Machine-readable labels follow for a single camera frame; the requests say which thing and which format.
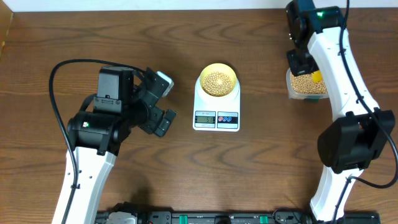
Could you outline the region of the yellow measuring scoop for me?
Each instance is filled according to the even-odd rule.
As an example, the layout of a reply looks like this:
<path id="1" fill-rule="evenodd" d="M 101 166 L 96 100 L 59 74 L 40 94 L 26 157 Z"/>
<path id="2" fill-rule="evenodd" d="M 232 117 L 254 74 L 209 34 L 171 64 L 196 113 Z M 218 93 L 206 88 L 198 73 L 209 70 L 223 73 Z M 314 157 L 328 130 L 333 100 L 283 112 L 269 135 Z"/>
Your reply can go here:
<path id="1" fill-rule="evenodd" d="M 312 80 L 314 83 L 321 82 L 323 80 L 321 71 L 315 71 L 312 73 Z"/>

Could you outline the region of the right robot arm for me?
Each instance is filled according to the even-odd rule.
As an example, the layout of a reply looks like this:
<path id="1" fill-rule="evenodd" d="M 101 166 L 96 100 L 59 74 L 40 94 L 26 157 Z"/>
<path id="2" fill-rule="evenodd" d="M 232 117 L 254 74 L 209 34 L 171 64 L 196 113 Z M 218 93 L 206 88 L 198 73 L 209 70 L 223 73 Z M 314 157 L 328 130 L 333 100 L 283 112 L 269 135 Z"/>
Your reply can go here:
<path id="1" fill-rule="evenodd" d="M 384 146 L 395 143 L 392 111 L 380 109 L 368 91 L 354 59 L 347 29 L 348 11 L 336 6 L 317 8 L 312 0 L 293 0 L 285 8 L 289 36 L 295 47 L 287 52 L 295 76 L 320 72 L 332 110 L 332 124 L 319 135 L 323 163 L 310 213 L 304 223 L 379 223 L 373 212 L 345 213 L 349 193 Z"/>

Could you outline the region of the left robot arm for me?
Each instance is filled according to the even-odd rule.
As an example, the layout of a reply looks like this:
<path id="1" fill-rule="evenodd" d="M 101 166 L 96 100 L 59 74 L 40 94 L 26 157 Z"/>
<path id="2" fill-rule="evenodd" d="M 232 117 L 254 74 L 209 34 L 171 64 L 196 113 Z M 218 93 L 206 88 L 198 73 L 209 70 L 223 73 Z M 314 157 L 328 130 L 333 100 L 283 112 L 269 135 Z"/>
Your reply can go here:
<path id="1" fill-rule="evenodd" d="M 98 89 L 88 96 L 65 130 L 67 163 L 53 223 L 94 223 L 104 185 L 121 143 L 138 127 L 164 136 L 176 112 L 157 102 L 174 85 L 150 68 L 102 67 Z"/>

